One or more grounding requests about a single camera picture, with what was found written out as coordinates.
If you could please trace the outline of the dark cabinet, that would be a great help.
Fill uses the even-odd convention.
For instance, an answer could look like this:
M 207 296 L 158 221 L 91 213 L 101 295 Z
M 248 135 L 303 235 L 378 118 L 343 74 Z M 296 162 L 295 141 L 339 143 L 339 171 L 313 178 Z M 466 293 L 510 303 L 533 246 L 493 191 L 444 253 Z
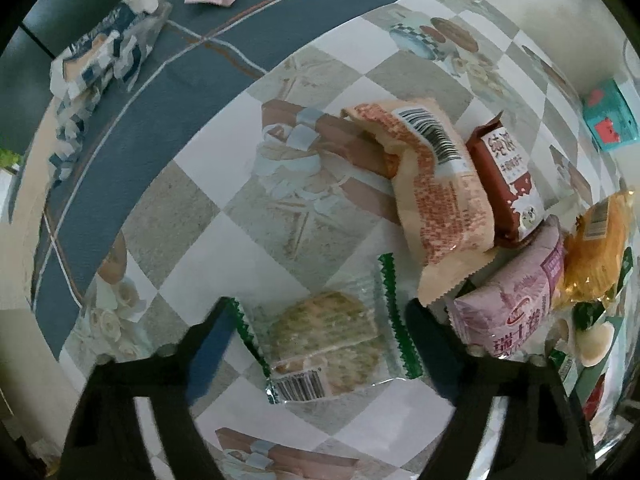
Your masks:
M 119 0 L 1 0 L 1 146 L 23 155 L 52 99 L 51 62 Z

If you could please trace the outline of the green-rimmed white tray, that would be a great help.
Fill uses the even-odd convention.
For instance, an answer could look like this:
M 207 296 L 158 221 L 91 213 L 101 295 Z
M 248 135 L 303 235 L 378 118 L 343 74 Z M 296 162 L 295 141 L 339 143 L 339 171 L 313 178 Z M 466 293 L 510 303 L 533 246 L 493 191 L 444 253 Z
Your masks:
M 567 334 L 556 338 L 550 358 L 567 394 L 576 394 L 593 443 L 600 444 L 610 426 L 625 376 L 634 365 L 639 333 L 637 258 L 623 254 L 618 281 L 600 300 L 574 304 L 558 318 Z

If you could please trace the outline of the teal toy box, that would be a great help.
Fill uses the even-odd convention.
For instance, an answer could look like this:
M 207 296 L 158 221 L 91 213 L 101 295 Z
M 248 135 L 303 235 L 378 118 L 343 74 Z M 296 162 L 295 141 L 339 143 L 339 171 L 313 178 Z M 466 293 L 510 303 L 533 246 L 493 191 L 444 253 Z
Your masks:
M 582 97 L 582 117 L 601 151 L 639 142 L 639 97 L 626 93 L 610 78 Z

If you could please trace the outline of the beige orange-print snack packet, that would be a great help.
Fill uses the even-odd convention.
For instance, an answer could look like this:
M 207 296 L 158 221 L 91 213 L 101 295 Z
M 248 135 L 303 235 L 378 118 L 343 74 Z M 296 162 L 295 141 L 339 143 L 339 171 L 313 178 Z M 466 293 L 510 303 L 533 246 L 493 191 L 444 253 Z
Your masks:
M 435 100 L 363 103 L 341 115 L 384 150 L 400 224 L 422 268 L 421 304 L 429 306 L 494 261 L 495 218 L 487 193 Z

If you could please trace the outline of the pink swiss roll packet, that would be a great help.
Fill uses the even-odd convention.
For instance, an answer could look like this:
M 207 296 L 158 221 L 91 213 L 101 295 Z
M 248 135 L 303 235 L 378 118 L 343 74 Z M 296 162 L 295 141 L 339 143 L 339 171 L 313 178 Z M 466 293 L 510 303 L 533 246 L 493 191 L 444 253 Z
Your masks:
M 560 220 L 552 214 L 515 258 L 484 285 L 447 306 L 452 328 L 466 344 L 491 356 L 517 352 L 552 309 L 564 274 Z

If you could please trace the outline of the dark red biscuit packet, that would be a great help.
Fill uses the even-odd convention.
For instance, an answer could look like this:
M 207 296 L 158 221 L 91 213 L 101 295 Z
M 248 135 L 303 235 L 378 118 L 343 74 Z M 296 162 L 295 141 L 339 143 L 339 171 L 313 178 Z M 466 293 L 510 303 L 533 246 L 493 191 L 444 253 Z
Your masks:
M 528 169 L 528 155 L 501 116 L 475 128 L 466 149 L 494 214 L 495 244 L 515 248 L 538 229 L 546 210 Z

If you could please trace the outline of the blue white tissue pack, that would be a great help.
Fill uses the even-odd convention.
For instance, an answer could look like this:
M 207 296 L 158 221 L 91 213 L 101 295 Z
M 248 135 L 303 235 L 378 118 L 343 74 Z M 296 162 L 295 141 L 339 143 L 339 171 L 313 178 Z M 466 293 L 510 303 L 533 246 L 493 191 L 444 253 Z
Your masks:
M 111 81 L 118 81 L 126 90 L 134 88 L 171 9 L 167 0 L 120 0 L 51 63 L 56 143 L 49 174 L 54 185 L 72 173 L 84 147 L 89 119 Z

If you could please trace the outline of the yellow cake packet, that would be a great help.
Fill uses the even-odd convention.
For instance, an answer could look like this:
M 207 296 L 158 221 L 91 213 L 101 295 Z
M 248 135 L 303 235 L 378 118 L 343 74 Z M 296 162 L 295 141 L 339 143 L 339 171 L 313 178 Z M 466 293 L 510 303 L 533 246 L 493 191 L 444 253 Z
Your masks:
M 602 300 L 618 283 L 634 218 L 634 190 L 600 200 L 564 240 L 564 273 L 555 307 Z

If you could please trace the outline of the green-edged clear cracker packet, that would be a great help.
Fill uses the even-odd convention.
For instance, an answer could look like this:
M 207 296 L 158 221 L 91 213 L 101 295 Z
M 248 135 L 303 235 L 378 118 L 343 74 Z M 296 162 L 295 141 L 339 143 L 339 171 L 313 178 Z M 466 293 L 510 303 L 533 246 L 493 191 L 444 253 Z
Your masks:
M 424 375 L 400 312 L 390 252 L 368 272 L 290 304 L 244 306 L 235 298 L 226 304 L 271 404 L 328 400 Z

